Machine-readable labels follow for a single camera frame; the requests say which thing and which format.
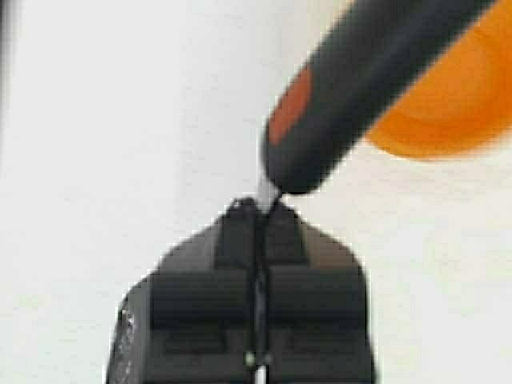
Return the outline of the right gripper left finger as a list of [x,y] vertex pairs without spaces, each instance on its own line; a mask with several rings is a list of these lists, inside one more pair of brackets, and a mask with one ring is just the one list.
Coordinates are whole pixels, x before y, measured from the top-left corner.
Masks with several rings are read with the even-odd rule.
[[250,383],[254,235],[260,212],[240,198],[165,254],[121,300],[108,383]]

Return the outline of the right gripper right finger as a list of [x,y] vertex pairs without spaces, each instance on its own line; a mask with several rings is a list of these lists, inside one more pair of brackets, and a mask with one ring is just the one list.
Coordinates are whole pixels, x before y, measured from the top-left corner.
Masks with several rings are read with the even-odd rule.
[[266,232],[275,383],[375,383],[366,276],[353,251],[280,203]]

